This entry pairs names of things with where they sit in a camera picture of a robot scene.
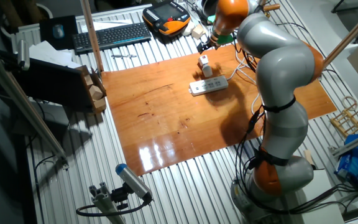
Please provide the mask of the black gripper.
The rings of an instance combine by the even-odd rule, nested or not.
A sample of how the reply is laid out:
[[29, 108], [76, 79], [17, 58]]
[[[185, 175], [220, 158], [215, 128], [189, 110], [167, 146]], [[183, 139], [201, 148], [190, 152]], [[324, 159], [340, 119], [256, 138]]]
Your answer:
[[208, 50], [211, 47], [217, 47], [219, 45], [218, 39], [219, 39], [219, 35], [213, 32], [204, 44], [200, 43], [197, 45], [198, 53], [202, 54], [204, 50]]

